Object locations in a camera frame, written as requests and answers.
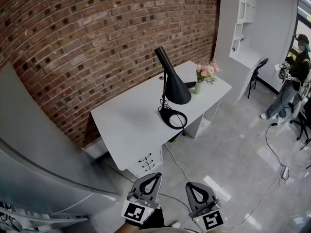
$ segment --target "black desk lamp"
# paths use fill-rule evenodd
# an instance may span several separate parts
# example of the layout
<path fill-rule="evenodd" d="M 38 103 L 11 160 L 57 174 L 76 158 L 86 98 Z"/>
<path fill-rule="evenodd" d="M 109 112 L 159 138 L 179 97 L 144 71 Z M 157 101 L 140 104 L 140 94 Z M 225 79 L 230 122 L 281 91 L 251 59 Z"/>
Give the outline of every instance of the black desk lamp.
<path fill-rule="evenodd" d="M 187 117 L 185 114 L 172 110 L 167 104 L 165 104 L 165 96 L 167 99 L 173 103 L 176 104 L 186 104 L 189 103 L 191 100 L 191 93 L 182 82 L 182 80 L 178 77 L 177 73 L 175 72 L 169 58 L 166 55 L 166 52 L 162 47 L 159 47 L 155 49 L 155 53 L 160 60 L 160 63 L 162 64 L 164 68 L 164 85 L 163 85 L 163 95 L 161 99 L 161 107 L 159 107 L 159 112 L 162 117 L 162 120 L 171 128 L 175 130 L 183 129 L 187 124 Z M 171 124 L 170 118 L 172 116 L 182 116 L 185 119 L 185 124 L 181 127 L 176 127 Z"/>

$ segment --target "pink flower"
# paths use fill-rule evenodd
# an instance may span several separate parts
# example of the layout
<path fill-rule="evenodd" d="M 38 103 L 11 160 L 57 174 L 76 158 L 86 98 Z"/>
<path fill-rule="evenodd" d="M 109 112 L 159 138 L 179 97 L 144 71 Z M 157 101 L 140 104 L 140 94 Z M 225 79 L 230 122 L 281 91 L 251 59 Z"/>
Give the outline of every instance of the pink flower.
<path fill-rule="evenodd" d="M 219 71 L 220 71 L 220 70 L 219 70 L 219 67 L 218 67 L 218 65 L 217 65 L 216 62 L 213 63 L 213 67 L 214 67 L 214 69 L 215 69 L 215 72 L 219 72 Z"/>
<path fill-rule="evenodd" d="M 208 66 L 206 66 L 206 68 L 207 68 L 208 74 L 213 74 L 214 73 L 214 67 L 213 66 L 208 65 Z"/>
<path fill-rule="evenodd" d="M 202 66 L 202 71 L 208 72 L 207 66 Z"/>

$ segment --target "green vase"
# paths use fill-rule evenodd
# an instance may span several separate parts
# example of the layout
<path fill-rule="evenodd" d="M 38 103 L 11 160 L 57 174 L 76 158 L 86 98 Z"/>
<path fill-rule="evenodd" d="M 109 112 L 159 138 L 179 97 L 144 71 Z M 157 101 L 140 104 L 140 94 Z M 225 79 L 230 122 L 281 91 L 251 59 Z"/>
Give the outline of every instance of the green vase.
<path fill-rule="evenodd" d="M 198 95 L 198 94 L 200 94 L 200 92 L 201 92 L 201 90 L 202 90 L 202 82 L 197 82 L 196 84 L 195 84 L 195 88 L 194 88 L 194 93 L 196 94 L 196 95 Z"/>

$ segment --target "extension cord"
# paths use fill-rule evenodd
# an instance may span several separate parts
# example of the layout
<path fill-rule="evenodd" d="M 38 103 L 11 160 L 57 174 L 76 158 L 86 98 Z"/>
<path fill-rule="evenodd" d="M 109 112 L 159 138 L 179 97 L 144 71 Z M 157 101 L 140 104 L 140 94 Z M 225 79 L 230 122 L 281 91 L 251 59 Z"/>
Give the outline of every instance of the extension cord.
<path fill-rule="evenodd" d="M 289 173 L 289 171 L 288 171 L 288 166 L 287 166 L 287 167 L 285 168 L 283 174 L 282 174 L 282 178 L 283 178 L 284 180 L 287 180 L 288 177 L 289 177 L 289 175 L 290 175 L 290 173 Z"/>

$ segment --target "black jacket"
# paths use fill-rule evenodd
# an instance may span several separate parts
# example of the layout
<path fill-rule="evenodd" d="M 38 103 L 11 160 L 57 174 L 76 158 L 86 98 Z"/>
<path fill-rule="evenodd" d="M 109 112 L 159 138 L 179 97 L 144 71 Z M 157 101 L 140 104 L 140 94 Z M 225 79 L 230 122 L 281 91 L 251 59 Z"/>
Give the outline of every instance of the black jacket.
<path fill-rule="evenodd" d="M 304 61 L 305 59 L 310 60 L 308 51 L 304 51 L 297 56 L 295 63 L 290 70 L 291 76 L 298 78 L 301 81 L 301 85 L 303 85 L 310 70 L 310 64 L 308 61 Z M 296 91 L 299 91 L 300 83 L 293 81 L 293 87 Z"/>

